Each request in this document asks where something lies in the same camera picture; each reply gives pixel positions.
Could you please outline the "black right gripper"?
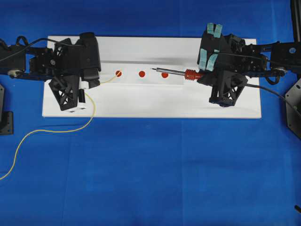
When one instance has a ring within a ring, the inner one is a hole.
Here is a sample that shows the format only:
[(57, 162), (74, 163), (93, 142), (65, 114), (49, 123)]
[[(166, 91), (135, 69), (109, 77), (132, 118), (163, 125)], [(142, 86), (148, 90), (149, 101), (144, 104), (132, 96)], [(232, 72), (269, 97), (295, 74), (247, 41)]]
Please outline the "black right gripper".
[(238, 36), (222, 34), (220, 52), (212, 72), (199, 70), (204, 76), (200, 82), (215, 82), (209, 102), (221, 107), (236, 104), (248, 79), (253, 77), (267, 77), (268, 58), (263, 52), (268, 51), (268, 45), (246, 44)]

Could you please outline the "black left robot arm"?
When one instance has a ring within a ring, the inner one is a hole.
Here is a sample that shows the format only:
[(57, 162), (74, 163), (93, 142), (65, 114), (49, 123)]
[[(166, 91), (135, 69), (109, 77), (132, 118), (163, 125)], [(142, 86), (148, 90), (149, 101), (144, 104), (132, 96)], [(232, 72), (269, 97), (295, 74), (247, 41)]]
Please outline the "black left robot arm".
[(79, 73), (64, 65), (68, 50), (75, 50), (69, 40), (55, 41), (40, 38), (28, 42), (19, 36), (14, 45), (0, 41), (0, 73), (12, 79), (50, 81), (49, 87), (57, 100), (60, 110), (78, 106)]

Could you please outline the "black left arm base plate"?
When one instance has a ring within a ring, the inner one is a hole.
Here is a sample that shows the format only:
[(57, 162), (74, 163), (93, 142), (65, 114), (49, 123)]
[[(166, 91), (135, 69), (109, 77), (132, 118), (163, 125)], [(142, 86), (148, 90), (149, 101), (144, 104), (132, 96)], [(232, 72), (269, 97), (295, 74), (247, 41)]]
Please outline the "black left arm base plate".
[(13, 112), (4, 111), (4, 96), (5, 88), (0, 85), (0, 135), (13, 135), (14, 134), (14, 123), (13, 123)]

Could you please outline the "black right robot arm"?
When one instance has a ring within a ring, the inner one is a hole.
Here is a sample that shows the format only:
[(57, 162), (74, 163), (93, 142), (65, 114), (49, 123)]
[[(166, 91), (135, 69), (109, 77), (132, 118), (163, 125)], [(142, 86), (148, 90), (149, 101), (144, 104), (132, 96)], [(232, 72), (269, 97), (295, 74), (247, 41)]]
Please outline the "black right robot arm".
[(197, 64), (201, 73), (197, 82), (212, 88), (209, 102), (229, 107), (235, 105), (249, 78), (262, 77), (276, 85), (288, 71), (300, 74), (301, 44), (254, 45), (233, 34), (215, 37), (205, 31)]

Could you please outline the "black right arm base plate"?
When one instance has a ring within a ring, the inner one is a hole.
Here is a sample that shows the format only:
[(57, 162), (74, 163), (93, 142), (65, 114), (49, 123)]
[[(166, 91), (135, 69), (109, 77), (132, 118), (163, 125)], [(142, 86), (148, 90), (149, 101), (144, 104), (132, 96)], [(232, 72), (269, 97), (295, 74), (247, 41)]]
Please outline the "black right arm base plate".
[(286, 104), (286, 122), (288, 128), (299, 139), (301, 138), (301, 80), (293, 84), (286, 92), (285, 99), (291, 104)]

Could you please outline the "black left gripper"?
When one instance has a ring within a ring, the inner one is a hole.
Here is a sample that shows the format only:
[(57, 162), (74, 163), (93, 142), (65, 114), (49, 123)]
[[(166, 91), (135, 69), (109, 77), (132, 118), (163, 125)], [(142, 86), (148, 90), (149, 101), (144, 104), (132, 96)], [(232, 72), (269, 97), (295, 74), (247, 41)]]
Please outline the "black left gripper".
[(82, 75), (80, 54), (82, 40), (72, 44), (71, 39), (55, 43), (54, 48), (30, 47), (33, 55), (29, 65), (30, 80), (51, 80), (49, 87), (57, 100), (60, 110), (77, 107), (79, 96), (79, 77)]

